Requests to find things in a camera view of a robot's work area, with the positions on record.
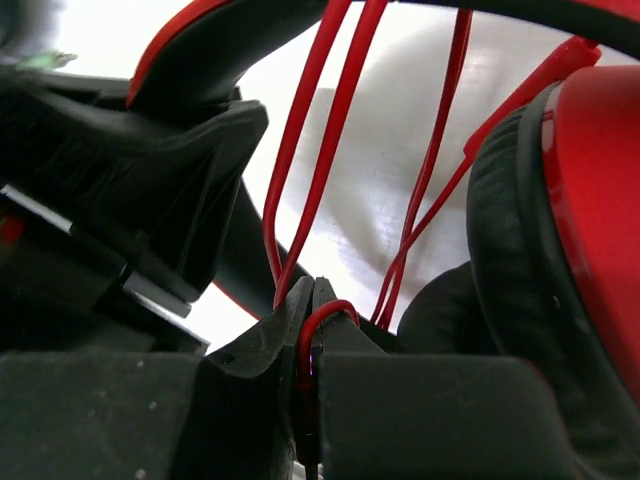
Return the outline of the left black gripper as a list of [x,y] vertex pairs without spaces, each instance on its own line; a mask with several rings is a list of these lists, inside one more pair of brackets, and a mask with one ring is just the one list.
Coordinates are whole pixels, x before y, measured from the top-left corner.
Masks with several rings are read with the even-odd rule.
[[1,348],[202,352],[168,320],[216,272],[257,101],[165,122],[1,70]]

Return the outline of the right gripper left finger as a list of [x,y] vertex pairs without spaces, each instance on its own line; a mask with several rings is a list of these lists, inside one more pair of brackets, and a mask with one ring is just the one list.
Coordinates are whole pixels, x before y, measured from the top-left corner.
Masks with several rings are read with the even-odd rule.
[[202,356],[8,353],[1,359],[5,479],[288,479],[296,337],[314,283]]

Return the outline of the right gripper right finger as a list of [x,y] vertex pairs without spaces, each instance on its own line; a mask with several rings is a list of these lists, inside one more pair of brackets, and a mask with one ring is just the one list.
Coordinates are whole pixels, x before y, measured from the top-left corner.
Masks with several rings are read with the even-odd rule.
[[499,355],[468,274],[426,285],[389,335],[334,314],[318,329],[328,479],[576,479],[548,383]]

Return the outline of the red black headphones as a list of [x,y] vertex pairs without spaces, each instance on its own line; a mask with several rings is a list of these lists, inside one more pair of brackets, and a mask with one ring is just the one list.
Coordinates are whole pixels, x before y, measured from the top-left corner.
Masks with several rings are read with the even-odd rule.
[[[257,60],[240,40],[258,40],[249,1],[192,1],[151,40],[127,94],[127,108],[160,100],[186,107],[221,96]],[[352,1],[319,1],[323,14],[285,126],[263,213],[274,306],[306,241],[364,60],[389,1],[365,1],[352,39],[300,225],[284,264],[275,214],[321,72]],[[426,191],[468,46],[474,8],[540,13],[538,20],[585,20],[639,47],[639,1],[471,1],[459,8],[448,70],[401,248],[383,282],[400,280],[410,246],[471,171],[467,240],[484,319],[499,346],[538,365],[553,381],[576,449],[600,433],[639,457],[639,64],[596,66],[598,32],[572,36],[536,67],[471,135],[464,160],[414,225]]]

